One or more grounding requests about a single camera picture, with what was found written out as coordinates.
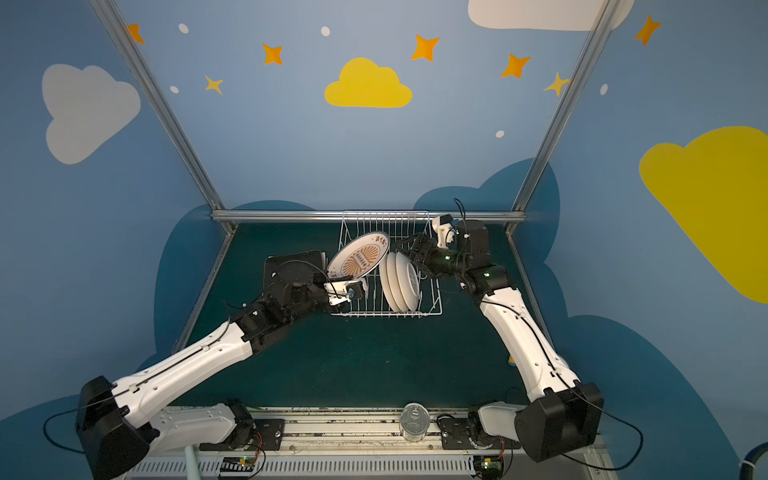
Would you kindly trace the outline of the black square plate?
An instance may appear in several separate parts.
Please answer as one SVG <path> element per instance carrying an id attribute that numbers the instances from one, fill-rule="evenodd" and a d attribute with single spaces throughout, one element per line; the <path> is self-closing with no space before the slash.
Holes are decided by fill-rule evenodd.
<path id="1" fill-rule="evenodd" d="M 269 256 L 264 262 L 263 290 L 268 292 L 278 284 L 317 284 L 326 282 L 326 255 L 320 250 L 296 254 Z"/>

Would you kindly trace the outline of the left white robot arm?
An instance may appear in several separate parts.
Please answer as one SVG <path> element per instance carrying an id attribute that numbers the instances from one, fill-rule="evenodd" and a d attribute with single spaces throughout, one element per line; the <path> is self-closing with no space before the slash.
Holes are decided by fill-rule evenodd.
<path id="1" fill-rule="evenodd" d="M 117 381 L 99 376 L 87 382 L 75 431 L 93 478 L 118 477 L 159 446 L 169 431 L 156 416 L 177 398 L 276 343 L 296 321 L 347 298 L 320 267 L 288 260 L 259 297 L 201 340 Z"/>

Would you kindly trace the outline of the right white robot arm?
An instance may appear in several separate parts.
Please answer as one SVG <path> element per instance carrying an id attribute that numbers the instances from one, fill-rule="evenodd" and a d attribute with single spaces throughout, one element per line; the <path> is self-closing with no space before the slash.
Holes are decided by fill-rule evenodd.
<path id="1" fill-rule="evenodd" d="M 431 227 L 435 234 L 416 235 L 405 255 L 430 277 L 454 277 L 472 297 L 513 359 L 529 400 L 522 409 L 504 402 L 479 407 L 484 432 L 517 441 L 535 462 L 593 444 L 603 395 L 582 382 L 544 336 L 506 268 L 493 262 L 485 224 L 445 214 Z"/>

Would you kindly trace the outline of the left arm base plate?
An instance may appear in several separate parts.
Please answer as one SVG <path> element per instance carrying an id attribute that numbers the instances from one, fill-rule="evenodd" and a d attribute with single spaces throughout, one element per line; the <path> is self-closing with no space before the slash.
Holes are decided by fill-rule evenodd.
<path id="1" fill-rule="evenodd" d="M 281 447 L 285 429 L 284 419 L 251 419 L 236 424 L 220 443 L 204 443 L 201 451 L 278 451 Z"/>

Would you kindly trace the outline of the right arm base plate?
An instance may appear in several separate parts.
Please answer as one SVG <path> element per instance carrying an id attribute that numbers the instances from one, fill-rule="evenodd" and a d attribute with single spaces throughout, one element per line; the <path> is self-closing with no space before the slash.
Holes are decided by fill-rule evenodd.
<path id="1" fill-rule="evenodd" d="M 444 450 L 498 450 L 518 449 L 521 444 L 506 437 L 487 434 L 475 418 L 457 418 L 439 415 L 435 421 Z"/>

